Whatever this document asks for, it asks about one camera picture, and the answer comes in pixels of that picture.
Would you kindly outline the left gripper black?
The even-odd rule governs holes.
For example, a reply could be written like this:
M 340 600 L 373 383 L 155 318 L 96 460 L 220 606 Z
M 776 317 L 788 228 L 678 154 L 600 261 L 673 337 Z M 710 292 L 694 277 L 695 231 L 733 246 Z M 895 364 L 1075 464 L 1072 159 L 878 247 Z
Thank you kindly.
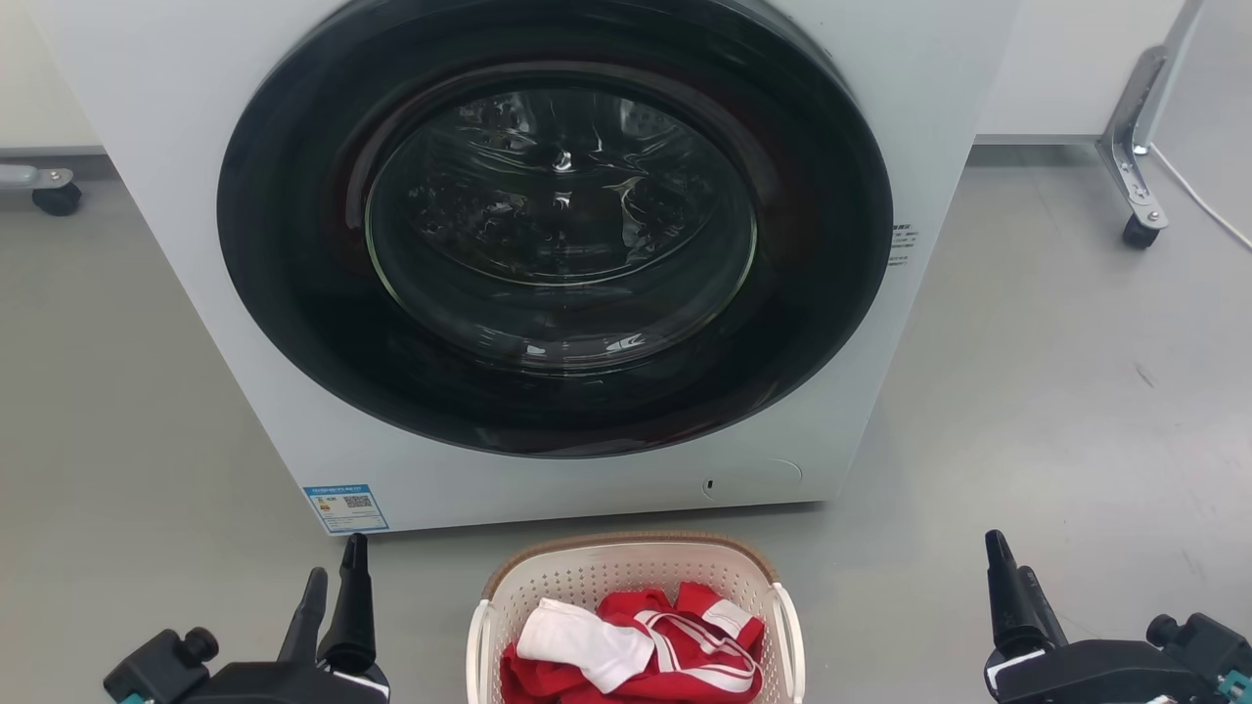
M 278 660 L 233 661 L 217 673 L 207 663 L 218 655 L 215 636 L 193 628 L 184 636 L 162 630 L 130 651 L 103 678 L 115 703 L 388 703 L 388 691 L 351 676 L 376 666 L 376 614 L 368 537 L 347 539 L 338 569 L 336 608 L 318 646 L 326 618 L 326 569 L 313 567 L 288 624 Z M 318 660 L 341 676 L 316 665 Z

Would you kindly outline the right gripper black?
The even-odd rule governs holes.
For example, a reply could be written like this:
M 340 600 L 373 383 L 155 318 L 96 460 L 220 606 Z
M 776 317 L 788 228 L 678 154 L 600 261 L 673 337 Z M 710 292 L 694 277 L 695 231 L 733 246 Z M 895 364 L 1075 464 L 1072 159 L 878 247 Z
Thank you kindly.
M 985 534 L 993 643 L 984 681 L 997 703 L 1247 703 L 1247 638 L 1203 613 L 1161 614 L 1144 641 L 1069 644 L 1030 566 L 999 530 Z M 1052 650 L 1042 649 L 1042 633 Z

